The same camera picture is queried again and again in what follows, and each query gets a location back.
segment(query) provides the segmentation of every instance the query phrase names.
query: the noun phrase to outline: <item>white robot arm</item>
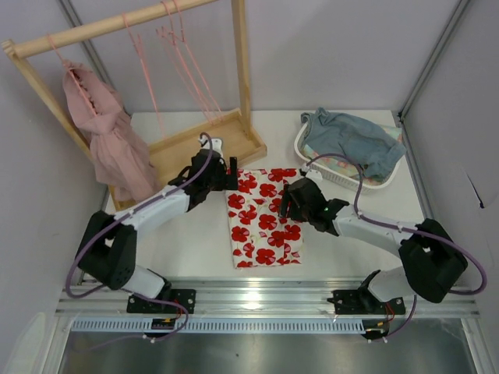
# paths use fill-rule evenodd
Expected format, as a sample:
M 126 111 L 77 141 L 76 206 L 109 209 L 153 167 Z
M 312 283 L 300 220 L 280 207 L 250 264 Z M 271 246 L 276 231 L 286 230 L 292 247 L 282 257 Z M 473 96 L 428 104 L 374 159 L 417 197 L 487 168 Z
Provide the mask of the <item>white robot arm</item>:
M 112 290 L 123 289 L 150 299 L 156 299 L 171 287 L 162 276 L 136 265 L 137 242 L 202 203 L 209 192 L 238 187 L 237 160 L 231 157 L 228 173 L 221 139 L 212 139 L 213 152 L 209 160 L 209 144 L 202 139 L 200 142 L 201 150 L 192 158 L 192 164 L 160 192 L 114 216 L 99 211 L 91 217 L 78 250 L 78 253 L 84 248 L 86 251 L 78 263 L 81 270 Z M 192 183 L 179 188 L 200 171 Z M 86 248 L 92 238 L 110 226 L 113 227 L 105 236 Z
M 415 224 L 374 213 L 361 214 L 381 225 L 360 219 L 354 206 L 344 200 L 326 200 L 311 178 L 302 178 L 285 187 L 280 210 L 281 217 L 309 222 L 318 231 L 335 236 L 362 240 L 401 259 L 402 266 L 372 272 L 357 290 L 359 301 L 368 312 L 379 302 L 414 294 L 430 302 L 441 302 L 468 266 L 466 258 L 451 246 L 402 230 L 412 228 L 451 241 L 434 220 Z
M 210 191 L 237 190 L 237 161 L 231 158 L 228 173 L 222 158 L 221 140 L 213 139 L 213 146 L 209 162 L 205 143 L 192 158 L 192 165 L 182 170 L 157 195 L 114 216 L 96 212 L 87 226 L 79 252 L 88 247 L 97 233 L 110 226 L 112 229 L 86 248 L 78 267 L 112 290 L 124 289 L 155 299 L 169 289 L 171 285 L 164 277 L 136 265 L 136 243 L 163 223 L 202 203 Z M 200 171 L 194 182 L 185 185 L 187 179 Z M 417 294 L 430 302 L 441 302 L 468 265 L 465 257 L 449 245 L 359 219 L 348 202 L 326 200 L 310 178 L 302 178 L 285 187 L 280 215 L 309 222 L 318 231 L 368 242 L 400 257 L 403 266 L 389 271 L 377 270 L 359 287 L 359 300 L 367 312 L 380 302 L 406 295 Z M 392 227 L 414 228 L 451 240 L 433 220 L 414 224 L 372 213 L 367 216 Z

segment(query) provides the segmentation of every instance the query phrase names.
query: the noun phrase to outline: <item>white plastic basket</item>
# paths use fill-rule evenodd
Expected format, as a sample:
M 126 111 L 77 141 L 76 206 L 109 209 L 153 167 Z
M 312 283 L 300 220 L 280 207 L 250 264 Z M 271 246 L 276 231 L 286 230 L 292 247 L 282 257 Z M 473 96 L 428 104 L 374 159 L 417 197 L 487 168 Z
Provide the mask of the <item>white plastic basket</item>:
M 310 159 L 305 156 L 300 150 L 303 148 L 303 141 L 305 140 L 305 130 L 306 127 L 308 126 L 308 122 L 305 123 L 302 128 L 299 130 L 298 136 L 295 139 L 295 152 L 298 155 L 299 158 L 301 158 L 303 161 L 307 162 L 310 161 Z M 401 160 L 398 160 L 397 164 L 395 165 L 393 171 L 391 172 L 390 176 L 387 178 L 385 183 L 382 183 L 380 185 L 367 185 L 366 183 L 363 183 L 362 186 L 362 191 L 361 193 L 364 195 L 370 194 L 374 191 L 378 191 L 380 189 L 384 189 L 387 185 L 393 181 L 395 174 L 397 173 L 398 166 L 400 165 Z M 321 164 L 314 163 L 310 165 L 312 169 L 320 171 L 322 174 L 322 177 L 324 179 L 327 179 L 328 181 L 334 182 L 336 184 L 339 184 L 346 189 L 351 189 L 352 191 L 357 191 L 359 188 L 359 182 L 356 181 L 355 179 L 352 179 L 350 177 L 347 177 L 345 175 L 341 175 L 337 173 L 334 170 L 331 170 L 330 168 L 326 168 L 325 166 Z

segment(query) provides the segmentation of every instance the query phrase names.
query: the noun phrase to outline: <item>red floral fabric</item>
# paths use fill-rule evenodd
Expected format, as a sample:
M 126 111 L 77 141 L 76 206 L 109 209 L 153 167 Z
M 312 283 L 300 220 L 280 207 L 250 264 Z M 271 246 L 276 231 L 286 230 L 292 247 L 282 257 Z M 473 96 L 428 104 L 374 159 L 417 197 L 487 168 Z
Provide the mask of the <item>red floral fabric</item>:
M 238 191 L 227 191 L 232 258 L 236 268 L 301 263 L 300 223 L 279 218 L 284 186 L 297 169 L 239 169 Z

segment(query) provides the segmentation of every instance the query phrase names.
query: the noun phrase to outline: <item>cable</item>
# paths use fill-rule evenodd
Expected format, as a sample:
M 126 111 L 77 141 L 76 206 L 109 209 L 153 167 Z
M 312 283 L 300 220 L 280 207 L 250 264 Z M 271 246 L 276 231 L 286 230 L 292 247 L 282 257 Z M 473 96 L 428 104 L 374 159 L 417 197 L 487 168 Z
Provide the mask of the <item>cable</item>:
M 395 330 L 393 330 L 392 332 L 390 332 L 386 337 L 393 337 L 396 333 L 399 333 L 404 327 L 406 327 L 409 324 L 409 322 L 411 321 L 412 317 L 414 316 L 414 313 L 416 312 L 416 304 L 417 304 L 417 302 L 418 302 L 418 296 L 414 295 L 414 299 L 412 301 L 411 312 L 409 313 L 409 315 L 407 316 L 407 318 L 405 319 L 405 321 L 399 327 L 397 327 Z
M 188 179 L 187 181 L 183 182 L 181 185 L 175 187 L 174 189 L 171 189 L 170 191 L 167 191 L 164 195 L 159 194 L 159 195 L 155 196 L 153 199 L 149 199 L 148 201 L 145 201 L 144 203 L 140 204 L 137 208 L 135 208 L 133 210 L 134 213 L 140 212 L 142 209 L 144 209 L 144 208 L 146 208 L 146 207 L 148 207 L 148 206 L 156 203 L 157 201 L 159 201 L 161 199 L 166 199 L 168 196 L 173 195 L 174 193 L 178 192 L 180 189 L 184 189 L 186 186 L 188 186 L 189 184 L 191 184 L 192 182 L 194 182 L 194 180 L 196 180 L 205 171 L 205 169 L 207 168 L 208 164 L 211 161 L 211 157 L 213 156 L 213 142 L 211 140 L 211 137 L 207 133 L 205 133 L 205 132 L 202 132 L 200 134 L 200 136 L 205 136 L 207 138 L 208 143 L 210 144 L 210 149 L 209 149 L 209 152 L 208 152 L 207 159 L 204 161 L 204 164 L 200 168 L 200 170 L 195 175 L 193 175 L 190 179 Z M 67 277 L 65 279 L 65 292 L 66 292 L 66 294 L 70 298 L 84 298 L 84 297 L 86 297 L 86 296 L 94 293 L 95 291 L 98 291 L 98 290 L 102 289 L 103 287 L 105 287 L 103 284 L 100 284 L 100 285 L 96 286 L 95 288 L 92 288 L 89 291 L 86 291 L 86 292 L 84 292 L 82 294 L 77 295 L 77 294 L 74 294 L 73 291 L 71 290 L 71 280 L 73 278 L 74 272 L 75 272 L 76 268 L 78 267 L 78 264 L 80 263 L 81 259 L 87 254 L 87 252 L 90 250 L 90 248 L 92 248 L 92 246 L 94 245 L 94 243 L 97 240 L 101 239 L 110 230 L 112 230 L 113 228 L 115 228 L 118 224 L 122 223 L 124 220 L 126 220 L 130 216 L 131 216 L 131 214 L 127 213 L 127 214 L 123 215 L 122 217 L 120 217 L 118 220 L 114 221 L 109 226 L 107 226 L 107 227 L 103 228 L 102 230 L 100 230 L 91 240 L 88 241 L 88 243 L 81 249 L 81 251 L 78 252 L 78 254 L 76 255 L 75 260 L 73 261 L 73 264 L 69 268 L 68 275 L 67 275 Z M 184 312 L 184 314 L 186 315 L 186 320 L 183 322 L 183 324 L 181 326 L 179 326 L 177 329 L 173 330 L 171 333 L 168 333 L 164 337 L 159 337 L 159 338 L 153 338 L 153 339 L 151 339 L 150 340 L 151 343 L 154 343 L 155 341 L 166 340 L 170 336 L 173 336 L 173 335 L 177 334 L 181 329 L 183 329 L 186 326 L 187 321 L 189 320 L 189 311 L 183 305 L 180 305 L 179 303 L 176 303 L 176 302 L 168 302 L 168 301 L 165 301 L 165 300 L 155 300 L 155 299 L 148 298 L 148 297 L 146 297 L 144 295 L 137 294 L 137 293 L 135 293 L 134 295 L 136 297 L 138 297 L 138 298 L 142 298 L 143 300 L 145 300 L 147 302 L 154 302 L 154 303 L 157 303 L 157 304 L 174 306 L 177 309 L 181 309 L 182 312 Z M 116 338 L 116 339 L 104 342 L 102 344 L 98 344 L 98 345 L 96 345 L 96 346 L 94 346 L 92 348 L 89 348 L 88 350 L 85 350 L 85 351 L 93 351 L 93 350 L 98 349 L 98 348 L 106 347 L 107 345 L 115 343 L 116 341 L 121 341 L 121 340 L 125 340 L 125 339 L 130 339 L 130 338 L 138 338 L 138 337 L 139 336 L 135 335 L 135 334 L 134 335 L 125 335 L 124 337 L 119 337 L 119 338 Z
M 391 322 L 395 319 L 395 312 L 393 310 L 393 308 L 391 307 L 390 303 L 389 302 L 386 302 L 385 303 L 385 308 L 387 310 L 387 322 Z
M 211 137 L 208 134 L 206 134 L 205 132 L 202 132 L 200 135 L 206 136 L 208 139 L 208 143 L 210 144 L 210 151 L 208 153 L 208 157 L 204 161 L 204 164 L 201 167 L 201 169 L 195 175 L 193 175 L 192 178 L 190 178 L 189 180 L 183 182 L 181 185 L 175 187 L 174 189 L 171 189 L 170 191 L 166 192 L 166 194 L 164 196 L 162 194 L 159 194 L 159 195 L 155 196 L 153 199 L 150 199 L 150 200 L 145 201 L 144 203 L 140 204 L 137 208 L 135 208 L 133 210 L 134 213 L 140 212 L 142 209 L 156 203 L 157 201 L 162 200 L 162 199 L 166 199 L 168 196 L 173 195 L 174 193 L 176 193 L 180 189 L 183 189 L 186 186 L 190 185 L 195 179 L 197 179 L 201 175 L 201 173 L 203 173 L 203 171 L 207 168 L 208 164 L 210 163 L 211 157 L 213 155 L 213 142 L 211 141 Z M 82 248 L 82 250 L 78 253 L 78 255 L 76 255 L 76 258 L 73 261 L 73 264 L 69 268 L 68 276 L 65 279 L 65 292 L 70 298 L 84 298 L 84 297 L 94 293 L 95 291 L 98 291 L 101 288 L 105 287 L 103 284 L 101 284 L 101 285 L 96 286 L 95 288 L 92 288 L 91 290 L 89 290 L 87 292 L 84 292 L 80 295 L 76 295 L 71 290 L 71 279 L 73 278 L 73 274 L 74 274 L 76 268 L 78 267 L 78 264 L 80 263 L 81 259 L 87 254 L 87 252 L 90 250 L 92 245 L 94 245 L 97 240 L 102 238 L 110 230 L 112 230 L 113 228 L 115 228 L 116 226 L 121 224 L 124 220 L 126 220 L 130 216 L 131 216 L 131 214 L 127 213 L 127 214 L 123 215 L 122 217 L 120 217 L 118 220 L 114 221 L 109 226 L 106 226 L 105 228 L 100 230 L 91 240 L 88 241 L 88 243 Z
M 151 338 L 149 340 L 151 343 L 156 343 L 156 342 L 161 342 L 163 340 L 167 340 L 170 337 L 173 337 L 174 335 L 176 335 L 184 327 L 186 327 L 187 322 L 189 321 L 189 311 L 183 305 L 180 305 L 180 304 L 178 304 L 176 302 L 167 302 L 165 300 L 155 300 L 155 299 L 148 298 L 148 297 L 140 295 L 140 294 L 134 294 L 134 296 L 136 296 L 138 298 L 142 298 L 143 300 L 145 300 L 147 302 L 155 302 L 157 304 L 174 306 L 174 307 L 182 310 L 184 312 L 184 314 L 186 315 L 186 320 L 179 327 L 177 327 L 173 331 L 167 333 L 163 337 L 153 337 L 153 338 Z M 147 336 L 145 334 L 143 334 L 143 335 L 129 334 L 129 335 L 121 336 L 121 337 L 116 337 L 115 339 L 111 339 L 111 340 L 105 341 L 104 343 L 96 344 L 93 347 L 90 347 L 90 348 L 87 348 L 87 349 L 77 350 L 77 349 L 73 348 L 73 350 L 76 353 L 80 353 L 80 354 L 81 353 L 87 353 L 87 352 L 92 352 L 92 351 L 96 351 L 97 349 L 101 349 L 101 348 L 107 347 L 108 345 L 117 343 L 117 342 L 119 342 L 121 340 L 128 340 L 128 339 L 147 339 Z
M 435 235 L 435 234 L 431 234 L 429 232 L 425 232 L 425 231 L 421 231 L 421 230 L 414 230 L 412 228 L 400 228 L 399 226 L 397 226 L 395 224 L 387 224 L 386 222 L 376 221 L 376 220 L 373 220 L 372 218 L 368 218 L 365 215 L 363 215 L 362 212 L 359 209 L 359 198 L 360 198 L 360 193 L 362 191 L 362 186 L 363 186 L 363 173 L 362 173 L 362 169 L 360 168 L 360 166 L 357 165 L 357 164 L 355 164 L 354 162 L 352 162 L 352 160 L 350 160 L 345 155 L 339 154 L 339 153 L 324 153 L 324 154 L 321 154 L 321 155 L 313 158 L 312 160 L 308 161 L 306 163 L 306 166 L 310 166 L 313 162 L 319 160 L 322 157 L 340 157 L 341 159 L 348 161 L 350 164 L 352 164 L 353 166 L 355 166 L 355 168 L 357 169 L 357 172 L 359 173 L 359 188 L 357 189 L 356 197 L 353 200 L 353 209 L 356 212 L 357 217 L 359 217 L 361 220 L 363 220 L 365 222 L 368 222 L 370 224 L 375 224 L 375 225 L 383 227 L 383 228 L 390 228 L 391 230 L 401 230 L 401 231 L 404 231 L 404 232 L 408 232 L 410 234 L 419 235 L 419 236 L 423 236 L 425 238 L 437 240 L 438 242 L 444 243 L 445 245 L 449 245 L 450 247 L 452 247 L 456 251 L 460 252 L 464 257 L 466 257 L 467 259 L 469 259 L 473 263 L 473 265 L 475 265 L 475 267 L 480 272 L 480 276 L 482 277 L 482 282 L 481 282 L 480 286 L 478 288 L 476 288 L 475 290 L 471 290 L 471 291 L 449 290 L 450 294 L 455 294 L 455 295 L 477 295 L 477 294 L 479 294 L 480 292 L 482 292 L 485 289 L 485 287 L 487 286 L 487 273 L 486 273 L 485 269 L 483 268 L 483 266 L 480 264 L 480 262 L 471 253 L 469 253 L 468 251 L 466 251 L 460 245 L 457 245 L 454 242 L 452 242 L 452 241 L 450 241 L 450 240 L 448 240 L 446 238 L 442 238 L 441 236 L 438 236 L 438 235 Z

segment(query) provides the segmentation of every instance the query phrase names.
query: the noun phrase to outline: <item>pink garment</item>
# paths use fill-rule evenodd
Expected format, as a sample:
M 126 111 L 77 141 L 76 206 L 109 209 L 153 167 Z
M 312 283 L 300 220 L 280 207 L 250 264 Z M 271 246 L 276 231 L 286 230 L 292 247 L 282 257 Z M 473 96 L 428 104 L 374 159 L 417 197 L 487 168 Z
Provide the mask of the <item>pink garment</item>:
M 97 181 L 115 187 L 118 201 L 142 201 L 160 188 L 149 162 L 147 144 L 132 130 L 121 98 L 83 64 L 66 61 L 83 92 L 94 106 L 89 108 L 74 79 L 67 72 L 62 86 L 75 125 L 90 133 L 90 152 Z

